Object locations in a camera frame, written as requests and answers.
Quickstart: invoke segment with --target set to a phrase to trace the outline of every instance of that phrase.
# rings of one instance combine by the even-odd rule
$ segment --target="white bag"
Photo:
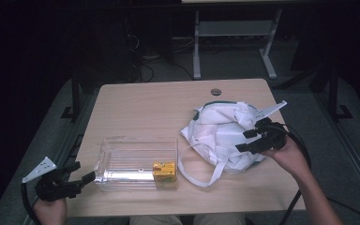
[[[260,154],[250,152],[240,153],[237,144],[252,143],[261,138],[247,139],[243,135],[246,130],[254,129],[257,121],[264,119],[287,103],[258,110],[246,102],[213,101],[197,110],[197,114],[189,125],[181,130],[182,135],[188,140],[198,154],[210,164],[216,166],[210,182],[201,182],[186,173],[182,163],[183,152],[178,159],[180,172],[192,184],[200,187],[209,187],[215,183],[222,172],[240,173],[251,165],[264,159]]]

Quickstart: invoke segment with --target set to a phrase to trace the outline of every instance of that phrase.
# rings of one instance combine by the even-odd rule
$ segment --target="wire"
[[[25,210],[27,211],[28,216],[37,225],[40,225],[40,221],[39,221],[37,215],[35,214],[34,210],[32,209],[31,204],[28,200],[27,183],[22,183],[21,187],[22,187],[22,204],[23,204]]]
[[[360,212],[359,212],[358,210],[356,210],[356,209],[354,209],[354,208],[352,208],[352,207],[348,206],[347,204],[342,203],[342,202],[339,202],[339,201],[334,200],[334,199],[329,198],[329,197],[326,197],[326,199],[327,199],[327,200],[329,200],[330,202],[333,202],[333,203],[336,203],[336,204],[338,204],[338,205],[341,205],[341,206],[343,206],[343,207],[345,207],[345,208],[349,209],[350,211],[352,211],[352,212],[354,212],[355,214],[357,214],[357,215],[359,215],[359,216],[360,216]]]

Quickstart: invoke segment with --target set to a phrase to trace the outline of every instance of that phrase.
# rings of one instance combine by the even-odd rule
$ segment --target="hand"
[[[280,167],[293,177],[310,173],[307,161],[298,145],[288,135],[286,144],[281,149],[272,149],[262,152],[262,155],[272,158]]]
[[[37,199],[34,204],[34,212],[42,225],[65,224],[67,218],[66,199],[46,202]]]

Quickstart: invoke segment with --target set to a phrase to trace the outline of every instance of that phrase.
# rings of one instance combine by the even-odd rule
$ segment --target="black cable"
[[[22,183],[22,204],[24,205],[25,210],[27,211],[28,216],[37,224],[40,225],[40,221],[35,214],[34,210],[32,209],[32,206],[28,200],[28,194],[27,194],[27,184]]]
[[[352,211],[352,212],[354,212],[355,214],[357,214],[357,215],[359,215],[359,216],[360,216],[360,212],[359,212],[358,210],[356,210],[356,209],[354,209],[354,208],[352,208],[352,207],[348,206],[347,204],[342,203],[342,202],[339,202],[339,201],[334,200],[334,199],[331,199],[331,198],[329,198],[329,197],[326,197],[326,199],[327,199],[327,200],[329,200],[330,202],[333,202],[333,203],[336,203],[336,204],[338,204],[338,205],[341,205],[341,206],[343,206],[343,207],[345,207],[345,208],[349,209],[350,211]]]
[[[293,197],[293,200],[292,200],[291,204],[289,205],[288,209],[286,210],[286,213],[283,216],[282,220],[279,222],[279,225],[283,225],[286,223],[286,221],[288,221],[288,218],[291,215],[291,212],[293,211],[294,206],[299,201],[300,196],[302,196],[302,192],[300,192],[300,190],[297,190],[296,195]]]
[[[149,78],[146,82],[144,81],[143,75],[140,73],[141,82],[142,82],[142,83],[150,83],[150,82],[153,80],[154,75],[155,75],[154,70],[153,70],[151,67],[147,66],[146,64],[140,64],[140,66],[145,67],[145,68],[148,68],[148,69],[151,71],[150,78]]]
[[[194,80],[193,76],[192,76],[192,75],[188,72],[188,70],[186,70],[183,66],[181,66],[181,65],[179,65],[179,64],[176,64],[176,63],[173,63],[173,64],[174,64],[175,66],[183,69],[183,70],[186,72],[186,74],[191,78],[191,80]]]

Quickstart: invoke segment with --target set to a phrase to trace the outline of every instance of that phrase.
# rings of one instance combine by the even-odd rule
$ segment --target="table top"
[[[213,96],[211,90],[221,90]],[[276,104],[263,79],[108,84],[101,87],[85,131],[77,161],[81,168],[70,180],[94,170],[101,142],[113,136],[175,137],[179,152],[188,147],[180,129],[195,108],[214,100],[245,101],[257,108]],[[280,112],[270,116],[283,123]],[[183,156],[186,170],[208,181],[214,167],[195,151]],[[196,187],[181,173],[177,190],[102,191],[94,183],[67,201],[69,217],[186,215],[217,212],[286,210],[298,187],[274,160],[239,174],[223,173],[211,187]],[[305,209],[301,198],[294,209]]]

